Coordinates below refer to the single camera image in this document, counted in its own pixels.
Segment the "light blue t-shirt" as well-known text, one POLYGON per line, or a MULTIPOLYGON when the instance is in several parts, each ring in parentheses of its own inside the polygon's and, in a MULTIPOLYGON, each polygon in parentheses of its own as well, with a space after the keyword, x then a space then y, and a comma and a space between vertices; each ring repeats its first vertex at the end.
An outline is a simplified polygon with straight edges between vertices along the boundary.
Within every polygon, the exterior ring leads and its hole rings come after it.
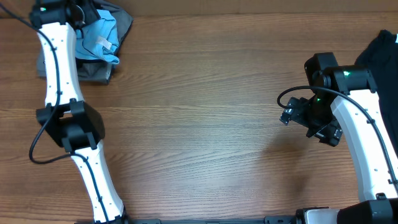
POLYGON ((116 19, 107 10, 97 10, 100 19, 76 30, 75 57, 82 60, 103 60, 119 64, 115 56, 119 48, 116 19))

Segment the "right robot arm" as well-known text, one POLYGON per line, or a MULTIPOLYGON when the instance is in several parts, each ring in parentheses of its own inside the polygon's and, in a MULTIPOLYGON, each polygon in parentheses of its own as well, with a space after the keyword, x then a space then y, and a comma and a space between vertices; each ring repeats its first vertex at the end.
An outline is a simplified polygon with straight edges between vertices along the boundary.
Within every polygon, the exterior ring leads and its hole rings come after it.
POLYGON ((359 203, 346 208, 311 208, 302 223, 397 223, 397 156, 384 125, 377 85, 369 69, 340 66, 333 53, 305 62, 315 94, 307 108, 310 127, 331 121, 332 129, 316 132, 323 140, 345 139, 358 182, 359 203))

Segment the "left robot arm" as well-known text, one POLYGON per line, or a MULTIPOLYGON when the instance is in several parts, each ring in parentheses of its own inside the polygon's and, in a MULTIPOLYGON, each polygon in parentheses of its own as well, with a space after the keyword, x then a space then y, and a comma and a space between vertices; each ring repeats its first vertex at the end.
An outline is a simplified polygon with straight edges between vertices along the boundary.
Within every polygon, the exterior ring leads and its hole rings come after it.
POLYGON ((40 133, 64 148, 83 178, 93 223, 129 223, 104 156, 101 115, 85 102, 78 80, 76 30, 99 19, 92 1, 37 1, 29 15, 44 55, 45 106, 36 111, 40 133))

